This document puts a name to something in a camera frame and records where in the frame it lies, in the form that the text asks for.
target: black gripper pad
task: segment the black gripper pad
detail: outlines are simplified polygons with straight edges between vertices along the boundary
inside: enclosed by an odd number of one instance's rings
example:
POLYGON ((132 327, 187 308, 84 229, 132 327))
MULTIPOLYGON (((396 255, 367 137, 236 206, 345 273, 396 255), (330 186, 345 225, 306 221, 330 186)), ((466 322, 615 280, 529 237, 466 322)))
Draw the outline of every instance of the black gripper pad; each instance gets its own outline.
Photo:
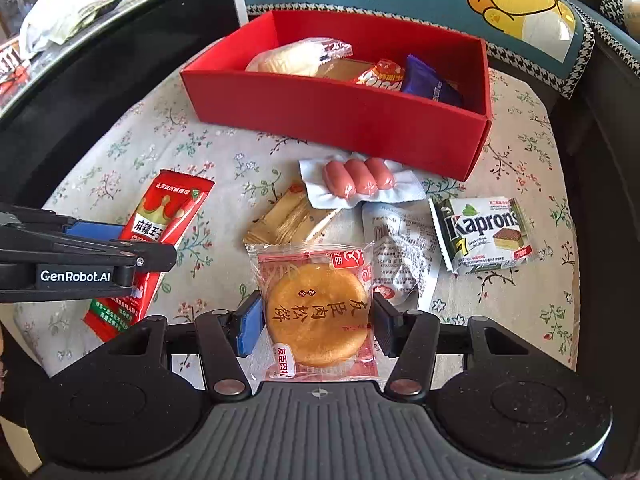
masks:
POLYGON ((113 472, 49 464, 34 480, 602 480, 582 464, 538 474, 478 462, 451 445, 415 404, 374 383, 264 383, 219 404, 201 430, 156 462, 113 472))

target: sausage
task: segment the sausage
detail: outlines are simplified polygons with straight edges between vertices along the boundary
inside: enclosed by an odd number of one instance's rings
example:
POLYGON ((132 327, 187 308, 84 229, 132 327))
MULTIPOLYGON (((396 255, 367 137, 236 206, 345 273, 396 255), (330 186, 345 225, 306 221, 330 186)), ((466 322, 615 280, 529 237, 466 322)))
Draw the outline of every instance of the sausage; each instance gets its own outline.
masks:
POLYGON ((350 158, 344 163, 344 167, 351 175, 356 185, 356 192, 362 195, 373 195, 378 191, 376 179, 366 167, 365 163, 357 158, 350 158))
POLYGON ((322 179, 329 191, 340 198, 349 198, 356 193, 356 186, 344 164, 332 160, 322 168, 322 179))
POLYGON ((373 178, 376 179, 378 189, 391 189, 396 185, 396 180, 394 179, 391 171, 389 171, 384 160, 377 158, 376 156, 372 156, 365 160, 364 163, 367 165, 367 168, 369 168, 373 178))

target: floral tablecloth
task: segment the floral tablecloth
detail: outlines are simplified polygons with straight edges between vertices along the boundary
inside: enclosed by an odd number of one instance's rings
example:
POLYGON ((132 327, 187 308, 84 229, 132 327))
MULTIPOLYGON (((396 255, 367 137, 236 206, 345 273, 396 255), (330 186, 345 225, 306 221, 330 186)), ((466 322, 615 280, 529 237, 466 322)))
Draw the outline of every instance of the floral tablecloth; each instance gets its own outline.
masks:
MULTIPOLYGON (((428 196, 517 197, 540 258, 515 269, 460 277, 443 266, 431 311, 456 324, 474 314, 489 316, 571 366, 577 349, 578 259, 558 150, 545 107, 530 87, 500 72, 490 76, 495 120, 470 178, 458 182, 417 174, 428 196)), ((254 290, 242 236, 299 174, 300 158, 337 152, 199 122, 176 71, 114 124, 60 183, 46 208, 125 222, 161 168, 213 178, 214 190, 148 311, 171 323, 190 322, 205 310, 234 309, 254 290)), ((413 207, 428 215, 426 201, 413 207)), ((362 241, 361 225, 360 208, 343 211, 321 242, 362 241)), ((17 305, 17 325, 49 374, 99 345, 82 322, 87 307, 87 301, 17 305)), ((434 386, 457 373, 461 362, 458 356, 439 358, 434 386)), ((174 371, 202 386, 197 356, 174 359, 174 371)))

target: white bag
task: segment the white bag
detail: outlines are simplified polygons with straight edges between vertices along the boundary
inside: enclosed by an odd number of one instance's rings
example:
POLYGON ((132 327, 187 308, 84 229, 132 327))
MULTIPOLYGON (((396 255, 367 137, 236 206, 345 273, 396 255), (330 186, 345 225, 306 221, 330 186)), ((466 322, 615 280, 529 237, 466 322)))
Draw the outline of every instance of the white bag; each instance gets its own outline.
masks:
POLYGON ((38 0, 20 28, 20 54, 31 59, 50 42, 63 44, 94 20, 97 8, 108 0, 38 0))
POLYGON ((442 255, 428 211, 407 211, 381 203, 362 205, 366 242, 373 247, 373 291, 392 305, 418 291, 418 309, 428 311, 442 255))

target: houndstooth fabric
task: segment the houndstooth fabric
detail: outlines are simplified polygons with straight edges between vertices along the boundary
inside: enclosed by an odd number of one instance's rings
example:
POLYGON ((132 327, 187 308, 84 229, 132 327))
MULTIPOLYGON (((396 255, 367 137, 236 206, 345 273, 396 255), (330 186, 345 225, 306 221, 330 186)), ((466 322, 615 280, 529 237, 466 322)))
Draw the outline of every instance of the houndstooth fabric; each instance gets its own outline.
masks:
MULTIPOLYGON (((425 22, 424 20, 417 20, 416 18, 409 18, 407 16, 401 16, 400 14, 393 14, 391 12, 380 12, 378 10, 359 9, 357 7, 345 7, 327 4, 307 4, 307 3, 294 3, 294 4, 265 4, 265 5, 250 5, 246 8, 249 16, 258 16, 264 12, 270 10, 332 10, 335 12, 356 12, 358 14, 370 14, 373 16, 385 16, 386 18, 394 18, 396 20, 405 20, 408 22, 425 23, 427 25, 433 25, 434 27, 446 28, 447 30, 455 30, 444 25, 437 23, 425 22)), ((594 39, 593 31, 589 25, 582 20, 584 27, 584 36, 582 38, 582 45, 578 52, 577 59, 572 67, 566 79, 559 78, 556 74, 549 72, 549 70, 542 68, 541 66, 533 63, 529 59, 522 57, 520 54, 512 52, 508 48, 498 46, 496 44, 486 42, 487 54, 495 59, 516 67, 517 69, 532 75, 536 79, 542 81, 548 86, 551 86, 554 90, 567 99, 571 98, 574 92, 575 86, 580 81, 584 69, 587 66, 589 59, 591 58, 591 51, 593 49, 594 39)))
POLYGON ((625 28, 625 14, 622 9, 622 0, 602 0, 600 13, 618 27, 625 28))
POLYGON ((640 61, 629 52, 626 47, 620 43, 608 30, 605 25, 594 20, 577 7, 572 7, 580 16, 583 21, 587 21, 591 27, 596 31, 596 34, 602 38, 607 46, 620 56, 620 59, 636 74, 640 77, 640 61))

